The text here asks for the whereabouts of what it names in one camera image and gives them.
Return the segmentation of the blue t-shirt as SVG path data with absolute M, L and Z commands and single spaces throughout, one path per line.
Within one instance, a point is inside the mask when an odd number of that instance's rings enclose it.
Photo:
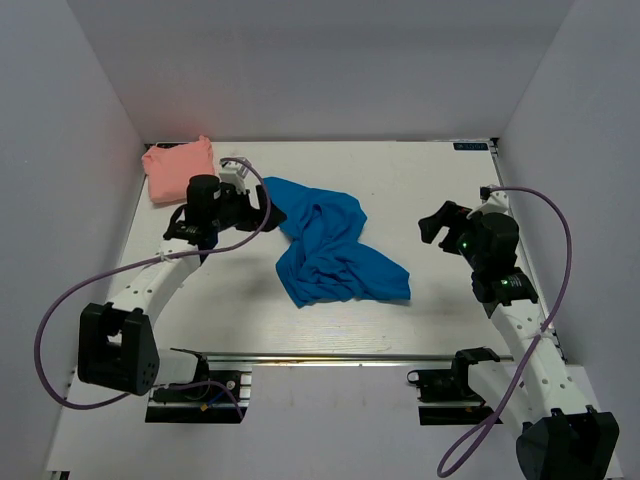
M 275 268 L 296 307 L 411 299 L 409 272 L 359 241 L 367 216 L 355 197 L 278 177 L 265 184 L 272 204 L 286 216 L 280 230 L 290 245 Z

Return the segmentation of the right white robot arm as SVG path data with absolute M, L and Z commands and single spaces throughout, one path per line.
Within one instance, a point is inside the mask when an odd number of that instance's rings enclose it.
M 582 393 L 544 329 L 538 294 L 516 264 L 516 221 L 503 206 L 472 210 L 447 201 L 418 225 L 425 243 L 447 231 L 440 248 L 467 261 L 474 296 L 518 364 L 509 373 L 488 347 L 460 350 L 447 370 L 408 374 L 421 400 L 478 400 L 490 407 L 511 429 L 527 479 L 605 478 L 618 423 Z

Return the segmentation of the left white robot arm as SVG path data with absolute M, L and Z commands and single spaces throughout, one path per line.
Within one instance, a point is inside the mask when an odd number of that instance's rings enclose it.
M 87 384 L 142 396 L 176 385 L 199 399 L 211 387 L 204 358 L 193 351 L 158 348 L 154 325 L 172 296 L 216 249 L 222 232 L 268 232 L 286 216 L 272 204 L 265 184 L 253 207 L 241 181 L 215 175 L 190 179 L 185 204 L 170 217 L 154 261 L 106 303 L 80 316 L 78 376 Z

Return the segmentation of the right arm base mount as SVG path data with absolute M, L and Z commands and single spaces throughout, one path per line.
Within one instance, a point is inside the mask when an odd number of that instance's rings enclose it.
M 468 383 L 469 368 L 481 362 L 501 361 L 490 348 L 458 351 L 446 369 L 419 369 L 407 373 L 407 382 L 418 391 L 421 426 L 473 426 L 489 418 L 493 410 Z

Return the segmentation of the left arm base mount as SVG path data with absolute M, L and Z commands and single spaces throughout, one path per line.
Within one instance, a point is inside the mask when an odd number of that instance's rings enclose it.
M 251 394 L 250 370 L 211 370 L 209 379 L 223 384 L 245 414 Z M 149 398 L 145 422 L 149 424 L 240 424 L 242 419 L 219 386 L 188 390 L 156 389 Z

